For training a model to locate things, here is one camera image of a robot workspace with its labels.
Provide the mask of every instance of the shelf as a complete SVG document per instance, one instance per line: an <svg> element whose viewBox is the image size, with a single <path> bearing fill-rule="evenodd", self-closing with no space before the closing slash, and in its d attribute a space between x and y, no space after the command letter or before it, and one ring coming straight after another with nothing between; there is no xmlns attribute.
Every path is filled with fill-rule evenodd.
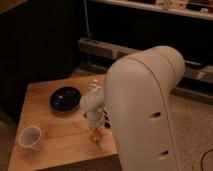
<svg viewBox="0 0 213 171"><path fill-rule="evenodd" d="M127 0L89 0L89 1L110 4L110 5L124 6L128 8L135 8L135 9L141 9L141 10L175 14L175 15L205 19L205 20L213 20L213 13L192 11L188 9L184 9L184 10L174 9L174 8L166 9L165 7L163 7L163 5L146 4L141 2L127 1Z"/></svg>

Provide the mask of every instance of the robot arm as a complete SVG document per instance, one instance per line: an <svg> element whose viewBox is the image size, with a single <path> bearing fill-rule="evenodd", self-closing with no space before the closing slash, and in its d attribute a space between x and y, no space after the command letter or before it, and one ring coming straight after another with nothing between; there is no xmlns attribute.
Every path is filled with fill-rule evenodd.
<svg viewBox="0 0 213 171"><path fill-rule="evenodd" d="M181 171L169 94L184 74L181 54L158 46L115 62L105 107L124 171Z"/></svg>

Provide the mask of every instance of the paper cup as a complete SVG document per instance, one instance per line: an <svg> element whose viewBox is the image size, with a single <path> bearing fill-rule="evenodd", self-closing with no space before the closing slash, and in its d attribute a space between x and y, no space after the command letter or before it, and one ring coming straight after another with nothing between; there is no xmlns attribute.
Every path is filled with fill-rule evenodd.
<svg viewBox="0 0 213 171"><path fill-rule="evenodd" d="M41 129L38 126L28 126L18 136L18 144L21 147L36 151L41 148L41 140Z"/></svg>

